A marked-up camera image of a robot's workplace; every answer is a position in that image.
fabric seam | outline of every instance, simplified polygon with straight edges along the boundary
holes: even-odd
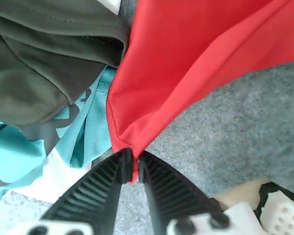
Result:
[[[120,28],[115,27],[115,26],[113,26],[113,25],[111,25],[111,24],[98,24],[98,23],[95,23],[95,22],[88,22],[88,21],[75,21],[75,20],[63,19],[63,18],[60,18],[60,17],[58,17],[58,16],[54,16],[54,15],[52,15],[52,14],[50,14],[50,13],[46,13],[46,12],[40,11],[40,10],[38,10],[37,8],[32,7],[32,6],[30,6],[30,5],[27,5],[26,3],[21,2],[21,1],[19,1],[19,0],[14,0],[13,2],[19,4],[20,6],[23,6],[23,7],[28,8],[30,11],[34,11],[34,12],[36,12],[36,13],[39,13],[39,14],[41,14],[41,15],[45,15],[45,16],[47,16],[47,17],[50,17],[50,18],[55,19],[55,20],[58,20],[58,21],[63,21],[63,22],[72,23],[72,24],[95,24],[95,25],[98,25],[98,26],[108,26],[108,27],[110,27],[110,28],[113,28],[113,29],[118,30],[119,32],[126,33],[125,31],[123,31],[123,30],[121,30]]]

white fabric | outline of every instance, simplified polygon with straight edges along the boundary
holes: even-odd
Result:
[[[53,149],[47,157],[42,177],[29,186],[16,188],[13,191],[40,201],[55,203],[66,190],[90,169],[91,164],[84,169],[68,167],[58,152]]]
[[[102,5],[118,15],[121,7],[121,0],[98,0]]]

gray carpet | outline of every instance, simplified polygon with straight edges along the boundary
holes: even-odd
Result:
[[[130,24],[134,0],[121,14]],[[294,63],[221,87],[182,113],[147,149],[207,194],[267,176],[294,191]],[[0,202],[0,235],[50,206],[16,193]],[[121,192],[116,235],[152,235],[142,185]]]

white plastic part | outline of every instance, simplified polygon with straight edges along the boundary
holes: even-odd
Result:
[[[294,235],[294,202],[281,191],[269,193],[260,222],[269,235]]]
[[[40,220],[32,223],[26,223],[9,231],[6,235],[26,235],[36,227],[46,227],[48,235],[66,235],[72,231],[81,231],[83,235],[94,235],[93,229],[89,224],[79,222],[49,221]]]
[[[255,213],[246,202],[239,203],[224,212],[231,221],[225,230],[214,230],[209,225],[210,214],[192,216],[190,219],[196,227],[195,235],[268,235],[261,227]],[[167,227],[167,235],[176,235],[172,220]]]

teal fabric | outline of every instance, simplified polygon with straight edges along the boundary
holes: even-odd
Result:
[[[107,67],[73,105],[55,117],[61,121],[68,118],[72,107],[78,111],[70,125],[56,129],[59,142],[54,143],[71,167],[84,167],[111,147],[105,102],[114,75],[115,69]],[[46,141],[29,140],[22,128],[0,123],[0,199],[7,190],[30,185],[42,175],[49,153]]]

